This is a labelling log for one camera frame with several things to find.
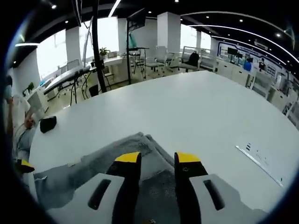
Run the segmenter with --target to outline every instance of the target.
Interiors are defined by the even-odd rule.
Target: white table
[[[128,135],[151,134],[170,155],[197,155],[210,174],[237,189],[252,209],[269,212],[285,190],[236,148],[240,137],[273,150],[297,170],[299,132],[253,91],[208,71],[153,79],[113,90],[55,114],[57,126],[34,136],[35,172],[74,162]]]

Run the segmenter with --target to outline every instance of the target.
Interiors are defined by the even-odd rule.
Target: black slot
[[[210,196],[212,198],[212,201],[214,203],[216,210],[219,211],[220,209],[223,209],[224,208],[223,199],[221,198],[217,188],[212,183],[212,181],[206,180],[206,181],[204,181],[204,184],[210,193]]]
[[[97,186],[96,190],[94,191],[93,195],[89,199],[88,206],[94,210],[99,208],[100,202],[106,192],[111,180],[104,179],[101,183]]]

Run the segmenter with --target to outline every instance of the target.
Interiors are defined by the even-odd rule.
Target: black ceiling
[[[98,16],[107,17],[115,1],[116,0],[99,0],[100,9]],[[82,20],[86,21],[91,18],[93,3],[94,0],[83,0]],[[52,4],[57,5],[55,10],[51,9]],[[205,2],[180,0],[179,3],[176,3],[174,0],[122,0],[114,15],[117,15],[120,18],[125,18],[143,7],[152,12],[149,14],[150,17],[156,17],[166,11],[179,15],[213,11],[212,13],[182,16],[182,23],[186,25],[217,25],[246,30],[272,40],[296,57],[299,57],[299,44],[296,43],[297,34],[299,33],[299,19],[296,15],[296,11],[292,10],[292,5],[293,1],[291,2],[289,0],[279,1],[279,3],[272,0],[263,0],[260,2],[245,1],[242,3],[232,0],[214,0]],[[235,12],[254,16],[274,24],[281,30],[286,30],[286,33],[255,18],[236,14],[216,13],[215,11]],[[26,32],[22,33],[26,42],[41,42],[61,29],[68,29],[76,26],[76,19],[71,0],[41,0],[33,8],[32,13],[29,14],[27,22]],[[285,67],[288,70],[293,73],[296,72],[296,75],[299,75],[299,63],[281,48],[269,41],[252,34],[228,28],[196,27],[196,29],[207,33],[212,31],[210,33],[211,35],[226,37],[252,45],[254,40],[258,39],[258,41],[263,42],[271,49],[271,51],[268,50],[269,53],[280,58],[287,64]],[[281,37],[276,37],[276,33],[280,33]],[[17,49],[17,51],[11,61],[16,61],[17,63],[14,66],[18,66],[18,64],[33,51],[34,48],[21,47],[15,49]]]

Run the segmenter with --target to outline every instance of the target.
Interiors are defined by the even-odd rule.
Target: gray towel
[[[174,159],[150,135],[137,133],[90,154],[69,167],[49,169],[34,175],[39,203],[46,209],[61,208],[70,202],[74,191],[98,173],[106,173],[120,155],[142,154],[140,192],[135,208],[135,223],[180,223],[175,195]]]

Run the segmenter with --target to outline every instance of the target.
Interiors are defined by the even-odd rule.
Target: window
[[[201,32],[200,48],[211,49],[211,36],[204,32]]]
[[[86,26],[90,26],[90,21],[85,22]],[[83,58],[84,43],[88,29],[82,23],[79,31],[80,35],[80,53]],[[107,48],[110,51],[119,51],[118,44],[118,21],[117,17],[98,19],[98,43],[99,48]],[[91,38],[88,38],[86,58],[93,57],[93,46]]]
[[[180,48],[183,49],[184,46],[186,47],[196,47],[197,42],[197,31],[196,29],[181,24],[181,46]]]
[[[37,67],[39,76],[44,79],[50,73],[67,63],[65,29],[41,42],[37,49]]]

